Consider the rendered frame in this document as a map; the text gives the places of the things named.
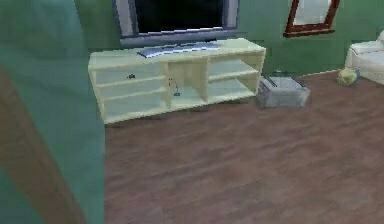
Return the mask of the grey translucent storage box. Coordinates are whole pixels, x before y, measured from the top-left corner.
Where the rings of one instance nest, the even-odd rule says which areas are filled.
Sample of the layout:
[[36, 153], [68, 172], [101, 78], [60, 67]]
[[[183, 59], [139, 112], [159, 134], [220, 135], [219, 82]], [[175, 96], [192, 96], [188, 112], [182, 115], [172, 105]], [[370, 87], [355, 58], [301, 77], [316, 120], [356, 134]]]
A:
[[305, 107], [311, 90], [294, 77], [261, 76], [257, 94], [259, 107]]

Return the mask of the grey flat television set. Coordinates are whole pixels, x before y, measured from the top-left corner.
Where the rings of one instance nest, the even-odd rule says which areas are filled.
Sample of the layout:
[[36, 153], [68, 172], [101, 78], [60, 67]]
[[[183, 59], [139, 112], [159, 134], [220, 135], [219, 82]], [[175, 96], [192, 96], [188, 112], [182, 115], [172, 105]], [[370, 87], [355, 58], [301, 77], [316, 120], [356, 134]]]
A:
[[237, 33], [239, 0], [112, 0], [124, 48], [145, 58], [217, 49]]

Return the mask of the yellow-green ball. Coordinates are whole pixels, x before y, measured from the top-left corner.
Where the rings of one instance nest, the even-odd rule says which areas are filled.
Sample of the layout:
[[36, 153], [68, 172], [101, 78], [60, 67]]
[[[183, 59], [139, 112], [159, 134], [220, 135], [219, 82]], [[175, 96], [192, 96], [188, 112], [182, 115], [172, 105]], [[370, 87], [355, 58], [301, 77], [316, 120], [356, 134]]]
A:
[[337, 75], [337, 83], [342, 86], [351, 86], [355, 84], [360, 77], [360, 72], [354, 68], [344, 68]]

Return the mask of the red-brown framed wall picture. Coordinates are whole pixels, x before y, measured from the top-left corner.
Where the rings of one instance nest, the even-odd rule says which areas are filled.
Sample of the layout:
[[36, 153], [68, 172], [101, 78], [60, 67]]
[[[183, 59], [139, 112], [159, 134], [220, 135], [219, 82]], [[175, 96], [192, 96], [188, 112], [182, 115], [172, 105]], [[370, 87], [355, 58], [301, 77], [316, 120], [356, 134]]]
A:
[[289, 0], [285, 38], [330, 34], [340, 0]]

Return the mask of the cream television shelf unit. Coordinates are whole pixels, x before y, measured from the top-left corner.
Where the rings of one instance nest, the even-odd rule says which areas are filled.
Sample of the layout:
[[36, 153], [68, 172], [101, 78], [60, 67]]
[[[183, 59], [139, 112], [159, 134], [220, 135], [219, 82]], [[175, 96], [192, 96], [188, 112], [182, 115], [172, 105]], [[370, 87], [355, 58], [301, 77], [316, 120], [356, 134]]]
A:
[[266, 49], [247, 39], [215, 50], [145, 58], [139, 50], [94, 52], [88, 72], [106, 124], [255, 96]]

